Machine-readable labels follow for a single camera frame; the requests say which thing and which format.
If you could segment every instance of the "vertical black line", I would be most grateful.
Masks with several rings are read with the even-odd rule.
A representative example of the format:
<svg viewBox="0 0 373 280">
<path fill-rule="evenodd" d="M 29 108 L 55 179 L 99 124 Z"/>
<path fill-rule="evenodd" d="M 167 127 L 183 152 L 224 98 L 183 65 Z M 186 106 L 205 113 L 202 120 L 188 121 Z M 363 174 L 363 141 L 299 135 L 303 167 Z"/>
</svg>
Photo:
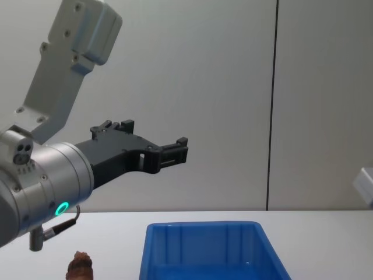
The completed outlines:
<svg viewBox="0 0 373 280">
<path fill-rule="evenodd" d="M 267 173 L 267 200 L 266 200 L 266 210 L 267 211 L 268 211 L 268 206 L 269 206 L 270 153 L 271 153 L 271 145 L 272 145 L 273 92 L 274 92 L 274 89 L 275 89 L 276 49 L 277 49 L 277 24 L 278 24 L 278 22 L 279 22 L 279 0 L 276 1 L 275 43 L 273 45 L 272 91 L 271 91 L 271 97 L 270 97 L 268 173 Z"/>
</svg>

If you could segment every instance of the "white wall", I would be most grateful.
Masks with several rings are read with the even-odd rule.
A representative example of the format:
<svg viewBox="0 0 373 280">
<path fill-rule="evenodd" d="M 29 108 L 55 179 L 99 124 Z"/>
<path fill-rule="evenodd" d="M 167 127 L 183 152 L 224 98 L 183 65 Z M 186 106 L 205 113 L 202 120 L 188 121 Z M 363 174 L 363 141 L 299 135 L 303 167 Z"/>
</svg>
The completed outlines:
<svg viewBox="0 0 373 280">
<path fill-rule="evenodd" d="M 365 208 L 372 81 L 372 1 L 280 0 L 269 209 Z"/>
<path fill-rule="evenodd" d="M 85 79 L 49 143 L 81 142 L 93 125 L 132 118 L 135 133 L 157 144 L 188 137 L 190 153 L 156 176 L 122 176 L 83 209 L 265 209 L 276 1 L 107 2 L 124 20 L 110 61 Z M 21 104 L 59 3 L 0 9 L 1 113 Z"/>
</svg>

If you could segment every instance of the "white table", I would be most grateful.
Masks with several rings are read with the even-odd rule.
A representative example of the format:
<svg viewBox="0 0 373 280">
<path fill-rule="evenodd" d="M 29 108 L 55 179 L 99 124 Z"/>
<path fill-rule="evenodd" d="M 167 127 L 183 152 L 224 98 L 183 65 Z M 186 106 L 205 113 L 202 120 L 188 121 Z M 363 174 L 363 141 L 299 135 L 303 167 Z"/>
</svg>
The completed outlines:
<svg viewBox="0 0 373 280">
<path fill-rule="evenodd" d="M 90 254 L 95 280 L 135 280 L 148 224 L 217 220 L 259 222 L 293 279 L 373 278 L 373 212 L 326 211 L 84 213 L 41 252 L 29 251 L 28 235 L 0 248 L 0 279 L 65 279 L 79 250 Z"/>
</svg>

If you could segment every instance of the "blue plastic bin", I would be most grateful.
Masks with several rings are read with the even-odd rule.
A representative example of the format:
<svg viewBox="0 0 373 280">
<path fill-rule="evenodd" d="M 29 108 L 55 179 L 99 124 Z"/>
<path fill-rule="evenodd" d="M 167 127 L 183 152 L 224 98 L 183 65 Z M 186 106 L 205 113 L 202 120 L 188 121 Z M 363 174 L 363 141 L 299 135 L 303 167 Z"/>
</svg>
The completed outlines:
<svg viewBox="0 0 373 280">
<path fill-rule="evenodd" d="M 256 222 L 148 226 L 140 280 L 290 279 Z"/>
</svg>

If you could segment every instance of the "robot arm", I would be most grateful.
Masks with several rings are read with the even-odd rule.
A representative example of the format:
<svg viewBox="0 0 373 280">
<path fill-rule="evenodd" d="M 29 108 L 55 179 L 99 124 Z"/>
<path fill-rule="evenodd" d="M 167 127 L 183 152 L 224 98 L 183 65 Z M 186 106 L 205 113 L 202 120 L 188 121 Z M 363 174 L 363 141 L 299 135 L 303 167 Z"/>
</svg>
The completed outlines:
<svg viewBox="0 0 373 280">
<path fill-rule="evenodd" d="M 76 219 L 45 231 L 43 223 L 95 188 L 126 172 L 186 162 L 186 138 L 157 146 L 134 135 L 131 120 L 92 127 L 91 140 L 77 145 L 38 145 L 65 125 L 83 78 L 108 60 L 121 25 L 106 3 L 62 1 L 24 104 L 0 127 L 0 247 L 30 232 L 30 249 L 39 251 Z"/>
</svg>

